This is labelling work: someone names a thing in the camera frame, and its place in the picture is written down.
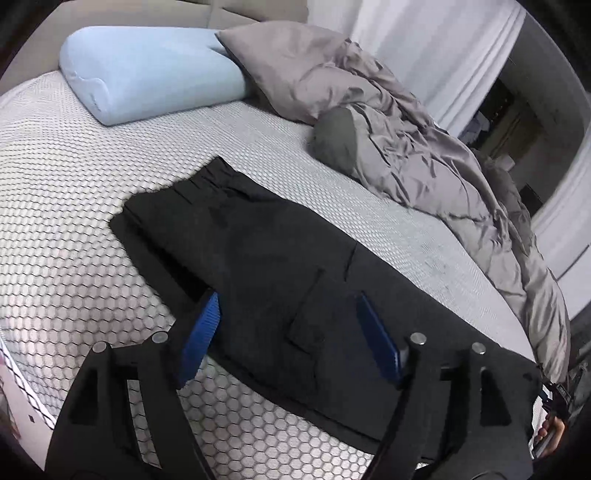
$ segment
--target black pants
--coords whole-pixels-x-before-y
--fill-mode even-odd
[[[358,292],[388,330],[424,333],[450,364],[473,342],[484,343],[503,381],[515,384],[509,401],[519,404],[519,421],[531,430],[537,384],[523,376],[535,376],[531,361],[483,336],[319,215],[219,157],[188,180],[130,198],[111,228],[177,321],[195,318],[205,285],[217,290],[215,360],[352,446],[375,451],[400,394],[380,376],[363,337],[353,303]],[[435,449],[448,382],[439,391]]]

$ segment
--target crumpled duvet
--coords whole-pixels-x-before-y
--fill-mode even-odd
[[[564,299],[517,221],[527,211],[506,178],[494,191],[474,153],[342,34],[274,21],[217,35],[277,114],[314,125],[316,158],[375,195],[440,218],[522,323],[545,375],[566,376]],[[486,165],[491,178],[502,177]]]

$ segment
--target bed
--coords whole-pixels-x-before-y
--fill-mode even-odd
[[[188,177],[215,155],[314,210],[482,333],[534,359],[517,318],[445,225],[316,161],[306,150],[310,133],[248,102],[104,127],[59,71],[0,97],[0,346],[48,425],[95,342],[137,343],[174,322],[109,219],[130,195]],[[157,465],[141,393],[133,382],[129,392],[141,451]],[[371,458],[209,358],[179,396],[220,478],[359,478]]]

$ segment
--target metal bolt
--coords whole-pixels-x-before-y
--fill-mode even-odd
[[[412,343],[416,343],[417,345],[425,345],[425,342],[427,341],[427,337],[421,332],[414,332],[410,336],[410,341]]]
[[[154,343],[164,343],[168,340],[168,333],[166,332],[156,332],[152,335],[152,341]]]
[[[472,344],[472,350],[474,350],[474,352],[478,355],[484,355],[484,353],[486,352],[486,347],[482,345],[480,342],[474,342]]]
[[[101,353],[101,352],[104,352],[105,350],[107,350],[107,344],[106,344],[106,342],[96,342],[92,346],[92,351],[94,353]]]

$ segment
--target pillowcase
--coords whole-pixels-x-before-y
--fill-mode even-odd
[[[104,125],[244,98],[247,84],[216,30],[86,27],[60,50],[74,93]]]

